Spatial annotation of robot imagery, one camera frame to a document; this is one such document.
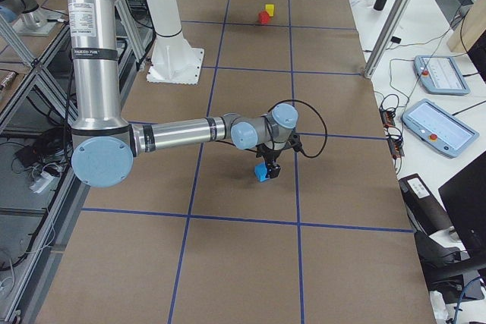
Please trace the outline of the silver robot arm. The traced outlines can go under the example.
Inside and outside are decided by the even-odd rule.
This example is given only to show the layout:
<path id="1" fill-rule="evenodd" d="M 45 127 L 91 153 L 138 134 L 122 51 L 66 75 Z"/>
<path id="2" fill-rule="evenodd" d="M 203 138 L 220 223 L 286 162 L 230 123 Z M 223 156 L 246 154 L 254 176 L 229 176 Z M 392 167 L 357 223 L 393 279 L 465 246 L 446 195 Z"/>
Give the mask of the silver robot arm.
<path id="1" fill-rule="evenodd" d="M 71 127 L 71 165 L 76 176 L 92 187 L 111 187 L 128 176 L 141 153 L 229 139 L 238 149 L 254 149 L 264 159 L 266 177 L 277 177 L 280 153 L 301 146 L 295 129 L 298 113 L 290 104 L 280 102 L 256 118 L 228 113 L 165 124 L 132 124 L 123 119 L 117 1 L 67 0 L 77 97 L 77 119 Z M 195 84 L 204 51 L 184 38 L 176 0 L 147 0 L 147 4 L 156 33 L 148 80 Z"/>

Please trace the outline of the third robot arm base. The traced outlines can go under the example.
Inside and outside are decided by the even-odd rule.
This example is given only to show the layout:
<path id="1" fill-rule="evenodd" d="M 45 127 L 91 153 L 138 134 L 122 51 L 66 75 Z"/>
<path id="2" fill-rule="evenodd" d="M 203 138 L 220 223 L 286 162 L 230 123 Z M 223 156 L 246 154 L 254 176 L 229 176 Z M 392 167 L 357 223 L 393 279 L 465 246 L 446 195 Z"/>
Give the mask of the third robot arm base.
<path id="1" fill-rule="evenodd" d="M 41 8 L 37 0 L 1 0 L 1 16 L 21 36 L 48 36 L 65 19 L 61 11 Z"/>

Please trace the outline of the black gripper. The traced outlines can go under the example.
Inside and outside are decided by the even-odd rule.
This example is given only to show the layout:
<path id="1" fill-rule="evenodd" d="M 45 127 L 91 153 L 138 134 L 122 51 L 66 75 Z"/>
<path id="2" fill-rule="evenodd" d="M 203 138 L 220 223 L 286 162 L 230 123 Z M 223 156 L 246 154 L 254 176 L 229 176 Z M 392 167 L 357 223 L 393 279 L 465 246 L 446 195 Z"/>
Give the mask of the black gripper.
<path id="1" fill-rule="evenodd" d="M 277 164 L 276 160 L 280 156 L 281 152 L 287 149 L 294 149 L 299 152 L 301 150 L 301 138 L 297 132 L 292 132 L 286 142 L 280 143 L 278 146 L 268 146 L 265 143 L 256 146 L 256 157 L 262 157 L 264 164 L 267 167 L 267 178 L 273 179 L 279 176 L 281 167 Z"/>

